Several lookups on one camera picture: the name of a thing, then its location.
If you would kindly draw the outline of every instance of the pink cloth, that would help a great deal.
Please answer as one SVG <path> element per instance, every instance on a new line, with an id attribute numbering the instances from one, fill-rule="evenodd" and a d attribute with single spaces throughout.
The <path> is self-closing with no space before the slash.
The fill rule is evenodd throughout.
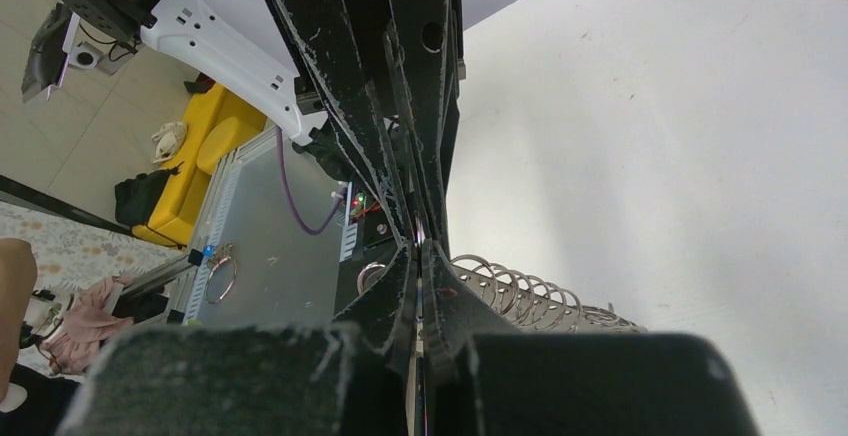
<path id="1" fill-rule="evenodd" d="M 100 343 L 133 324 L 132 318 L 116 318 L 103 311 L 115 283 L 127 284 L 132 278 L 112 276 L 86 289 L 74 298 L 65 313 L 58 337 L 40 348 L 53 355 L 59 372 L 80 374 L 100 353 Z"/>

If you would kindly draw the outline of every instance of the black wire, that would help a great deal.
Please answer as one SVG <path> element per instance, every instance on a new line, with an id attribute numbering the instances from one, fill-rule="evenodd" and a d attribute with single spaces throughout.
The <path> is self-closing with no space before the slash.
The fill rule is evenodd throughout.
<path id="1" fill-rule="evenodd" d="M 109 50 L 109 55 L 108 55 L 108 56 L 109 56 L 109 61 L 112 61 L 113 63 L 118 62 L 118 61 L 120 61 L 121 59 L 123 59 L 123 58 L 125 58 L 125 57 L 127 57 L 127 56 L 129 56 L 129 55 L 131 55 L 131 54 L 135 54 L 133 51 L 127 51 L 126 53 L 124 53 L 124 54 L 122 54 L 122 55 L 118 56 L 117 58 L 113 58 L 113 57 L 112 57 L 112 51 L 114 51 L 114 50 L 115 50 L 115 48 L 117 48 L 117 47 L 118 47 L 118 42 L 117 42 L 117 41 L 115 41 L 115 42 L 112 44 L 112 49 L 110 49 L 110 50 Z M 134 44 L 134 45 L 133 45 L 133 49 L 135 49 L 136 47 L 138 47 L 138 45 L 137 45 L 137 44 Z"/>
<path id="2" fill-rule="evenodd" d="M 86 36 L 88 36 L 88 39 L 94 41 L 95 43 L 100 43 L 100 44 L 103 44 L 105 46 L 109 46 L 110 44 L 114 45 L 114 44 L 117 44 L 117 42 L 118 42 L 117 39 L 112 40 L 111 43 L 107 43 L 106 41 L 100 41 L 99 39 L 92 36 L 91 33 L 89 33 L 88 30 L 85 29 L 85 26 L 83 26 L 82 23 L 80 23 L 80 29 L 82 30 L 83 33 L 85 33 Z"/>

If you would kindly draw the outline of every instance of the metal ring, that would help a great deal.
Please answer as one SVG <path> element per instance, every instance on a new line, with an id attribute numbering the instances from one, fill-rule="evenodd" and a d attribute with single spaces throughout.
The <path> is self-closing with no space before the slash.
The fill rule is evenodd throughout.
<path id="1" fill-rule="evenodd" d="M 473 261 L 471 265 L 460 264 Z M 466 285 L 481 284 L 483 290 L 474 288 L 474 292 L 484 304 L 487 304 L 514 326 L 538 332 L 552 331 L 568 324 L 564 332 L 575 333 L 585 324 L 615 333 L 641 333 L 644 327 L 628 321 L 617 314 L 612 305 L 609 309 L 584 306 L 574 292 L 543 281 L 537 276 L 489 262 L 474 254 L 464 254 L 451 260 L 457 267 L 456 276 Z M 486 294 L 494 290 L 492 298 Z"/>
<path id="2" fill-rule="evenodd" d="M 364 293 L 365 289 L 366 289 L 365 288 L 365 281 L 368 279 L 368 277 L 370 277 L 370 276 L 372 276 L 373 274 L 376 273 L 376 271 L 374 271 L 374 272 L 370 272 L 370 271 L 372 269 L 373 270 L 385 269 L 385 267 L 386 267 L 385 264 L 378 263 L 377 261 L 374 261 L 373 263 L 368 263 L 367 265 L 365 265 L 365 267 L 362 268 L 362 270 L 359 271 L 359 275 L 356 277 L 356 291 L 360 295 L 362 295 L 362 293 Z"/>
<path id="3" fill-rule="evenodd" d="M 221 293 L 220 296 L 218 296 L 218 299 L 213 300 L 209 297 L 209 286 L 211 285 L 210 283 L 212 283 L 212 278 L 215 276 L 215 271 L 221 269 L 221 266 L 225 265 L 226 263 L 233 263 L 233 278 L 230 280 L 230 284 L 227 285 L 227 288 L 224 289 L 224 292 Z M 203 293 L 203 296 L 206 298 L 206 302 L 209 304 L 218 304 L 223 301 L 224 298 L 227 297 L 227 294 L 229 294 L 230 290 L 233 289 L 233 285 L 236 283 L 236 276 L 238 276 L 238 263 L 236 263 L 236 260 L 233 259 L 232 256 L 225 256 L 218 260 L 218 262 L 216 262 L 215 265 L 212 266 L 211 270 L 209 271 L 209 277 L 206 278 L 206 291 L 204 291 Z"/>

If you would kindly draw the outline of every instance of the white cloth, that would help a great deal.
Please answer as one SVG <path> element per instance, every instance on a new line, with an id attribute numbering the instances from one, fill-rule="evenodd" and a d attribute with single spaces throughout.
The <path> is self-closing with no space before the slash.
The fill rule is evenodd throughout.
<path id="1" fill-rule="evenodd" d="M 158 143 L 153 164 L 161 164 L 173 158 L 183 146 L 187 132 L 188 129 L 183 122 L 163 124 L 159 131 L 150 137 L 153 142 Z"/>

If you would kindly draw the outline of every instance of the black metal frame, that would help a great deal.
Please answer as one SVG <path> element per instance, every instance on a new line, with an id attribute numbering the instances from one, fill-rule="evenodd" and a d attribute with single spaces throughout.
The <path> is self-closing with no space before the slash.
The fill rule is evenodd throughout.
<path id="1" fill-rule="evenodd" d="M 425 418 L 435 435 L 755 433 L 729 368 L 702 341 L 521 335 L 454 275 L 445 188 L 459 1 L 266 0 L 301 74 L 299 100 L 329 112 L 323 139 L 379 200 L 396 252 L 322 331 L 158 328 L 116 341 L 62 434 L 140 424 L 147 434 L 407 434 L 412 365 L 426 398 L 416 435 Z M 395 115 L 399 140 L 384 123 Z"/>
<path id="2" fill-rule="evenodd" d="M 111 221 L 107 221 L 99 216 L 95 216 L 87 211 L 83 211 L 76 206 L 60 201 L 50 195 L 44 194 L 41 191 L 23 185 L 13 179 L 0 175 L 0 201 L 3 201 L 4 195 L 9 195 L 14 199 L 18 199 L 26 203 L 25 207 L 35 207 L 39 210 L 62 216 L 76 221 L 77 223 L 87 224 L 95 228 L 105 229 L 117 234 L 132 236 L 132 232 L 123 226 L 119 226 Z"/>

